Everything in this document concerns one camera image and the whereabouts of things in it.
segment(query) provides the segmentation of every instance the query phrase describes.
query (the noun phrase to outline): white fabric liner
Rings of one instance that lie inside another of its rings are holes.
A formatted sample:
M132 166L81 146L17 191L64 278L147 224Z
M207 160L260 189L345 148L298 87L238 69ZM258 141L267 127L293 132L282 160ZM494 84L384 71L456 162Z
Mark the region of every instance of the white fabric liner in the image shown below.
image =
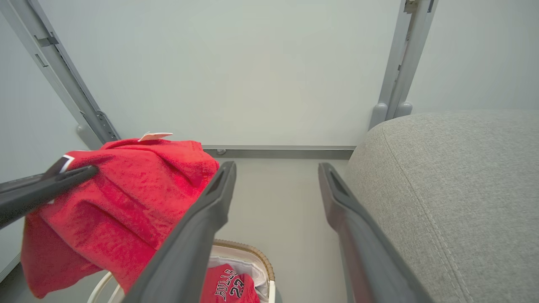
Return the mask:
M229 264L236 273L248 274L254 282L254 287L261 302L269 300L269 276L264 262L255 254L248 251L232 249L223 246L212 246L208 268Z

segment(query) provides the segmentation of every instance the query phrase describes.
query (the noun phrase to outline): red garment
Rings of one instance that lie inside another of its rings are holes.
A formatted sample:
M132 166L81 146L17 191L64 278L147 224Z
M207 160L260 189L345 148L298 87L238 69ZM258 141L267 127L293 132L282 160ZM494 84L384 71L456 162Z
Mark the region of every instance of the red garment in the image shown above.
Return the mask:
M238 275L230 265L209 268L201 303L260 303L254 282L246 273Z
M219 168L193 141L128 139L64 157L68 170L99 172L26 217L20 259L38 298L102 269L127 293Z

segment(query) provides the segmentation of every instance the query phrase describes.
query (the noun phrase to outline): white wall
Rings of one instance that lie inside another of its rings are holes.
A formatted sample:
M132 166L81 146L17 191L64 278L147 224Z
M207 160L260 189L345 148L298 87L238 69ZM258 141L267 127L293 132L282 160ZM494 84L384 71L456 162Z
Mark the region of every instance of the white wall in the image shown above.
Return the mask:
M87 149L77 123L0 13L0 183L45 172ZM0 271L20 252L24 221L0 230Z
M539 109L539 1L440 0L407 102L413 113Z
M400 0L39 0L122 137L355 146Z

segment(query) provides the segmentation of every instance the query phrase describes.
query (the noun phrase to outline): clothing tag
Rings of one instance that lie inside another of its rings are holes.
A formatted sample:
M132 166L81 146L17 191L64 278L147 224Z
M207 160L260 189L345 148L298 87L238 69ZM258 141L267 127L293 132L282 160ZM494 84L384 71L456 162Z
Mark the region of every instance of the clothing tag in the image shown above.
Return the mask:
M142 138L139 139L139 142L146 140L157 140L170 135L172 135L172 133L145 133Z

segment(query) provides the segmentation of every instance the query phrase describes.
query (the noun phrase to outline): gray sofa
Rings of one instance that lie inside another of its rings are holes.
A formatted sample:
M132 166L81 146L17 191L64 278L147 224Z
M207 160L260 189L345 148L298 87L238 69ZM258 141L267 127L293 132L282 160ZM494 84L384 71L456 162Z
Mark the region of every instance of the gray sofa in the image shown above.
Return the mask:
M436 302L539 302L539 112L373 128L348 186Z

